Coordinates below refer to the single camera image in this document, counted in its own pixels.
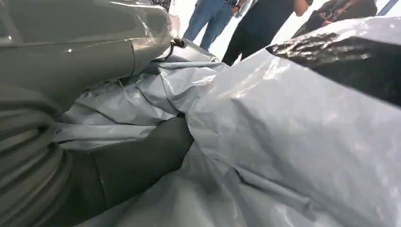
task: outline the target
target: blue jeans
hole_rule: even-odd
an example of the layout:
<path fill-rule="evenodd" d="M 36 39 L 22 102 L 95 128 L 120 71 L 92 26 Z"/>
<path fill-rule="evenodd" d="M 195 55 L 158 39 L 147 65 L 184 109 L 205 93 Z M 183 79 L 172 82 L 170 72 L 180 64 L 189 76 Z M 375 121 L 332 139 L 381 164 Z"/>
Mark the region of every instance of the blue jeans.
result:
<path fill-rule="evenodd" d="M 198 0 L 184 38 L 193 41 L 205 24 L 208 24 L 200 47 L 209 50 L 210 45 L 233 17 L 231 11 L 233 7 L 234 5 L 228 4 L 224 0 Z"/>

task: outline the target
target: gray tarp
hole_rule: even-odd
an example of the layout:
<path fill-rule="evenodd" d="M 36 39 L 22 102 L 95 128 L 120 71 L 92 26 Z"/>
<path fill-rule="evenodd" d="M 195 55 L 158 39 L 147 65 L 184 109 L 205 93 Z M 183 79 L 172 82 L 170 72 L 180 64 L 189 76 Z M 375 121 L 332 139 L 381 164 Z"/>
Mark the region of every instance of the gray tarp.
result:
<path fill-rule="evenodd" d="M 321 31 L 401 44 L 399 27 L 373 18 Z M 401 226 L 400 109 L 266 50 L 225 70 L 179 65 L 137 88 L 186 114 L 195 142 L 183 167 L 79 227 Z"/>

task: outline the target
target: gray car cover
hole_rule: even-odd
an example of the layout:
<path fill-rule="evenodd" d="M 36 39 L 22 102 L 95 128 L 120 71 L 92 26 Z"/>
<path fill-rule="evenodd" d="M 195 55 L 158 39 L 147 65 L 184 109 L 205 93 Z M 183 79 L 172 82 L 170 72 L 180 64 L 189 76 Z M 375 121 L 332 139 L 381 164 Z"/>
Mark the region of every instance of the gray car cover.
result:
<path fill-rule="evenodd" d="M 400 27 L 377 17 L 314 34 L 400 45 Z M 180 170 L 76 227 L 401 226 L 399 107 L 267 50 L 231 68 L 149 68 L 96 105 L 77 102 L 108 115 L 104 124 L 152 126 L 183 112 L 195 142 Z"/>

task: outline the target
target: plastic sheet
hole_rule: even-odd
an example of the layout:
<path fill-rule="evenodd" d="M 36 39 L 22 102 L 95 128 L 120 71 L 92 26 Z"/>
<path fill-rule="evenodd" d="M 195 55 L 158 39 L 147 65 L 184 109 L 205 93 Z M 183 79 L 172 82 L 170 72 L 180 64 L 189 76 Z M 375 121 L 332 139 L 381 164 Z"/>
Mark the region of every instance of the plastic sheet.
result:
<path fill-rule="evenodd" d="M 214 62 L 155 62 L 139 78 L 99 84 L 83 93 L 61 117 L 53 141 L 81 152 L 143 139 L 160 122 L 189 109 L 225 68 Z M 187 93 L 198 95 L 187 98 Z M 177 102 L 182 109 L 175 108 Z"/>
<path fill-rule="evenodd" d="M 368 95 L 401 106 L 400 18 L 334 23 L 268 51 Z"/>
<path fill-rule="evenodd" d="M 401 35 L 380 32 L 398 18 L 348 25 L 371 40 Z M 78 227 L 400 226 L 399 108 L 266 50 L 209 70 L 200 87 L 199 71 L 182 70 L 138 83 L 153 105 L 186 114 L 195 142 L 183 167 Z M 157 92 L 166 87 L 185 92 Z"/>

